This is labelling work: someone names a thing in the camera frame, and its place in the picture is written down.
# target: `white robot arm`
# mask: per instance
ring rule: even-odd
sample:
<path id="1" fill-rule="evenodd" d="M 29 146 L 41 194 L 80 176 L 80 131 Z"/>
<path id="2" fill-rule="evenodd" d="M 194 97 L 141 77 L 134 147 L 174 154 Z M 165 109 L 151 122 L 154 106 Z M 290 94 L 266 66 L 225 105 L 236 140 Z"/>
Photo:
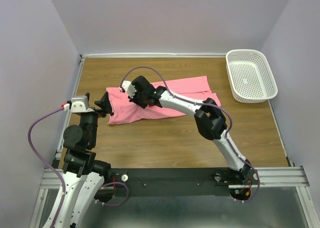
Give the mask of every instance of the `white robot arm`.
<path id="1" fill-rule="evenodd" d="M 230 171 L 226 179 L 239 184 L 246 179 L 250 167 L 243 162 L 247 160 L 237 149 L 230 135 L 226 137 L 226 118 L 218 109 L 199 105 L 203 103 L 216 105 L 212 99 L 195 100 L 168 92 L 161 86 L 154 88 L 143 76 L 137 77 L 132 82 L 124 81 L 120 90 L 129 95 L 131 102 L 142 108 L 148 105 L 170 108 L 195 117 L 200 134 L 213 141 L 226 159 Z M 108 93 L 106 92 L 100 101 L 95 102 L 101 109 L 90 108 L 88 99 L 89 94 L 78 96 L 65 105 L 70 108 L 71 113 L 81 116 L 80 125 L 71 125 L 64 131 L 63 146 L 67 148 L 67 153 L 62 177 L 66 184 L 66 193 L 62 194 L 60 187 L 51 214 L 43 228 L 53 228 L 52 220 L 58 209 L 60 212 L 54 228 L 81 228 L 83 217 L 95 194 L 104 182 L 110 180 L 110 164 L 96 161 L 95 153 L 89 151 L 96 145 L 98 117 L 105 117 L 108 113 L 113 115 Z M 61 196 L 64 196 L 64 203 L 59 208 Z"/>
<path id="2" fill-rule="evenodd" d="M 153 86 L 143 76 L 139 76 L 132 82 L 124 81 L 120 90 L 122 92 L 125 91 L 129 95 L 130 101 L 136 103 L 137 105 L 143 108 L 145 108 L 147 105 L 149 106 L 155 105 L 163 108 L 171 108 L 173 110 L 179 111 L 189 116 L 197 116 L 197 111 L 201 111 L 202 109 L 202 106 L 197 104 L 204 103 L 204 101 L 185 97 L 185 96 L 176 94 L 174 92 L 171 92 L 173 94 L 172 96 L 164 87 L 153 88 Z M 175 95 L 178 96 L 179 98 L 188 100 L 190 102 L 185 102 L 180 99 L 177 99 Z M 199 116 L 196 117 L 196 122 L 197 122 L 197 119 L 200 120 L 202 118 Z M 202 125 L 203 124 L 197 123 L 199 132 L 201 133 L 201 135 L 207 138 L 206 135 L 200 131 L 201 129 L 200 126 Z M 214 136 L 214 139 L 212 139 L 212 141 L 215 143 L 215 145 L 218 147 L 220 152 L 223 154 L 224 158 L 227 161 L 228 167 L 235 171 L 241 171 L 245 166 L 242 160 L 246 160 L 246 158 L 241 154 L 241 152 L 238 150 L 235 143 L 233 142 L 232 138 L 228 134 L 227 138 L 232 144 L 235 151 L 237 152 L 237 155 L 232 150 L 230 144 L 227 142 L 225 138 L 226 131 L 227 131 L 227 127 L 222 126 L 222 130 L 219 131 L 220 134 L 219 135 L 216 134 Z"/>

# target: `plastic basket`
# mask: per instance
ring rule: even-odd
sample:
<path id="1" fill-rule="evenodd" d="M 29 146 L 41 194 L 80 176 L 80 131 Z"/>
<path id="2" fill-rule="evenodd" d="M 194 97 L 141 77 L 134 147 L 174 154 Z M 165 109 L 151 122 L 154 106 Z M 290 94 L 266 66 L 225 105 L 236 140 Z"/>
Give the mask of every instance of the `plastic basket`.
<path id="1" fill-rule="evenodd" d="M 226 70 L 235 100 L 259 103 L 276 96 L 276 81 L 263 53 L 238 49 L 231 50 L 226 55 Z"/>

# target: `pink cloth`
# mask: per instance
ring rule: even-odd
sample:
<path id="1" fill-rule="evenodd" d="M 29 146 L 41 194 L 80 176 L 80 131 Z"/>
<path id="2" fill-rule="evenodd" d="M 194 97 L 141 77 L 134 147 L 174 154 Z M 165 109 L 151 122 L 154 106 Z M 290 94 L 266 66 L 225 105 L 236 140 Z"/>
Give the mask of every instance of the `pink cloth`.
<path id="1" fill-rule="evenodd" d="M 193 99 L 206 100 L 212 98 L 218 106 L 221 106 L 215 93 L 212 93 L 207 81 L 207 76 L 192 77 L 167 81 L 167 85 L 173 92 Z M 164 86 L 163 82 L 152 83 L 154 87 Z M 117 87 L 108 87 L 109 100 L 114 112 L 109 116 L 109 125 L 131 123 L 141 119 L 160 119 L 167 117 L 179 117 L 185 114 L 170 108 L 146 107 L 145 109 L 129 102 L 128 95 L 119 91 Z"/>

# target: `white wall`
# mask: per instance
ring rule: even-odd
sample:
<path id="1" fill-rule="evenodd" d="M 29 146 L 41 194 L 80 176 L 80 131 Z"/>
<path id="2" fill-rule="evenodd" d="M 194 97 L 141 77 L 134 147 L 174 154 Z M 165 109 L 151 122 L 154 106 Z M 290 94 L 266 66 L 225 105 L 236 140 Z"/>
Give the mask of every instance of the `white wall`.
<path id="1" fill-rule="evenodd" d="M 289 0 L 52 0 L 81 54 L 261 49 Z"/>
<path id="2" fill-rule="evenodd" d="M 79 56 L 50 0 L 0 0 L 0 24 L 0 227 L 27 228 L 44 169 L 28 128 L 71 96 Z M 32 132 L 49 160 L 63 116 Z"/>
<path id="3" fill-rule="evenodd" d="M 319 11 L 319 0 L 290 0 L 262 52 L 279 88 L 271 104 L 288 157 L 303 165 L 320 214 Z"/>

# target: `gray floor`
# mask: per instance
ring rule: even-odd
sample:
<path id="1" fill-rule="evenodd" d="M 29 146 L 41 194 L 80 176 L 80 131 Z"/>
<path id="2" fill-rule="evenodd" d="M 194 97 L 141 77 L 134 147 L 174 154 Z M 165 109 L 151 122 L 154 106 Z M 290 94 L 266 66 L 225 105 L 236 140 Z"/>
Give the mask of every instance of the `gray floor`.
<path id="1" fill-rule="evenodd" d="M 47 199 L 42 224 L 57 191 Z M 129 198 L 116 208 L 92 203 L 81 228 L 307 228 L 295 188 L 262 188 L 246 204 L 231 197 Z"/>

